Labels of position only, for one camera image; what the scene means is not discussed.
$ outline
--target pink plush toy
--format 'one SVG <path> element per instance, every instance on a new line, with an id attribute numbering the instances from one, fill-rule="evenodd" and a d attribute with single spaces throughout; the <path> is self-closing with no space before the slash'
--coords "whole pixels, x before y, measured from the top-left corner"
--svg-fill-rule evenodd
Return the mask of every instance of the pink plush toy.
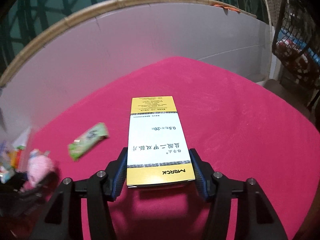
<path id="1" fill-rule="evenodd" d="M 32 187 L 36 187 L 49 172 L 55 171 L 52 160 L 47 154 L 42 154 L 39 150 L 33 150 L 30 153 L 28 161 L 28 180 Z"/>

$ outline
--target pink table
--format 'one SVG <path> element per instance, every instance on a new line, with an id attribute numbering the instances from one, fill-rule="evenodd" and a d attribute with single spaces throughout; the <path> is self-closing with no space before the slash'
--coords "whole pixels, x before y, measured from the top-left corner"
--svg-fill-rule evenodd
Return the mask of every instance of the pink table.
<path id="1" fill-rule="evenodd" d="M 319 181 L 320 135 L 285 101 L 221 68 L 183 57 L 146 66 L 63 112 L 34 136 L 32 146 L 51 151 L 61 179 L 88 178 L 128 145 L 131 98 L 148 96 L 173 96 L 188 147 L 229 178 L 256 178 L 293 238 Z M 67 144 L 97 122 L 107 125 L 110 139 L 73 162 Z M 200 239 L 209 209 L 193 183 L 164 191 L 124 187 L 109 207 L 118 239 L 139 240 Z M 84 239 L 90 239 L 85 201 L 82 211 Z"/>

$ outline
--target green snack package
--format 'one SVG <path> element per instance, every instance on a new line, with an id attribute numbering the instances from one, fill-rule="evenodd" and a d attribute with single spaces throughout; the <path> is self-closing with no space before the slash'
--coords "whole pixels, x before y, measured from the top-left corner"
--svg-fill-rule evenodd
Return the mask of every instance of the green snack package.
<path id="1" fill-rule="evenodd" d="M 90 150 L 96 143 L 108 138 L 109 133 L 103 122 L 97 123 L 94 127 L 80 135 L 73 143 L 68 145 L 70 157 L 77 161 L 83 154 Z"/>

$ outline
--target metal bolt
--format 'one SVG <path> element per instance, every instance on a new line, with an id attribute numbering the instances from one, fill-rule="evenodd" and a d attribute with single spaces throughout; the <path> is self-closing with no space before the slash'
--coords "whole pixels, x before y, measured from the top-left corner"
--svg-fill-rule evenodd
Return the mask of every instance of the metal bolt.
<path id="1" fill-rule="evenodd" d="M 70 178 L 65 178 L 62 182 L 63 182 L 63 184 L 68 185 L 71 182 L 71 179 Z"/>
<path id="2" fill-rule="evenodd" d="M 220 171 L 216 171 L 214 174 L 213 174 L 217 179 L 221 178 L 223 176 L 223 174 L 220 172 Z"/>
<path id="3" fill-rule="evenodd" d="M 251 185 L 254 185 L 257 183 L 257 181 L 254 178 L 250 178 L 250 179 L 248 179 L 248 183 Z"/>
<path id="4" fill-rule="evenodd" d="M 102 178 L 103 176 L 105 176 L 106 172 L 105 171 L 98 171 L 97 172 L 97 176 Z"/>

